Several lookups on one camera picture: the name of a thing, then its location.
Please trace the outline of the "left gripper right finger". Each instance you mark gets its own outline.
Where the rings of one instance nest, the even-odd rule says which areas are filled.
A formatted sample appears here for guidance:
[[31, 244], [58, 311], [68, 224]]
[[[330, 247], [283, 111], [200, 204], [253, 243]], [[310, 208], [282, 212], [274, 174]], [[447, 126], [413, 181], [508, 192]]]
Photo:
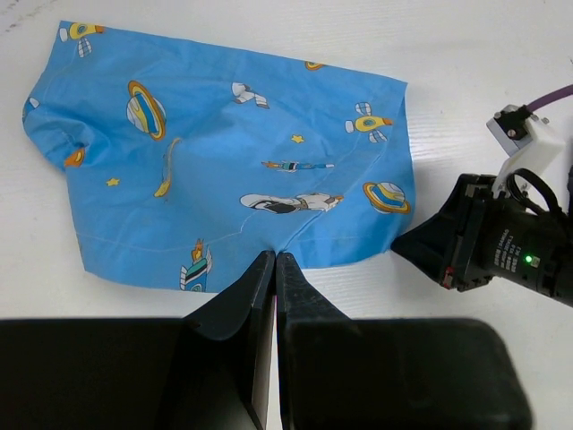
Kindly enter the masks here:
[[509, 352], [467, 318], [352, 319], [276, 263], [280, 416], [285, 429], [527, 429]]

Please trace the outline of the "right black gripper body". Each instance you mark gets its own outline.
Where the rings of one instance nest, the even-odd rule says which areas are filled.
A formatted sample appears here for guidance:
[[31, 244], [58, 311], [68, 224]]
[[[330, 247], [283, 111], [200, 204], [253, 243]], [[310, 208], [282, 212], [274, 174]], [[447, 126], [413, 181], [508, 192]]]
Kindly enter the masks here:
[[469, 262], [486, 282], [499, 277], [572, 305], [572, 217], [534, 172], [512, 172], [507, 198], [491, 199]]

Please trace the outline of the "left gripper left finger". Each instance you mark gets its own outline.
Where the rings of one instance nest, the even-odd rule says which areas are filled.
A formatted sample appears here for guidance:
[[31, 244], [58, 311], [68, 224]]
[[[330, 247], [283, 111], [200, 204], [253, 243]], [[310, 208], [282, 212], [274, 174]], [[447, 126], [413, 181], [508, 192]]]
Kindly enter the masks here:
[[262, 429], [275, 262], [185, 317], [2, 321], [2, 428]]

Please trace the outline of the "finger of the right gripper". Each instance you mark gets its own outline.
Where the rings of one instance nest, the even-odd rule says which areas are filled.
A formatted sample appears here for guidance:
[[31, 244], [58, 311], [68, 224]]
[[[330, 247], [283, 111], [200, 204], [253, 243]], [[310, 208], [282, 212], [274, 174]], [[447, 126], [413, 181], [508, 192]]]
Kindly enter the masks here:
[[439, 285], [450, 285], [451, 263], [458, 244], [460, 213], [444, 205], [420, 226], [397, 237], [390, 249]]

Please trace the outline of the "blue space-print cloth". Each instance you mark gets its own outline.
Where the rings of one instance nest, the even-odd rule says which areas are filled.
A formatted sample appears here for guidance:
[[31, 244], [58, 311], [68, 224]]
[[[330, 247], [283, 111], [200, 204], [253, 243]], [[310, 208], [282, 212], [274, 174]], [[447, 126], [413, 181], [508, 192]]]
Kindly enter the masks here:
[[360, 262], [414, 212], [406, 84], [377, 74], [62, 21], [22, 123], [85, 270], [117, 283], [218, 293], [263, 251]]

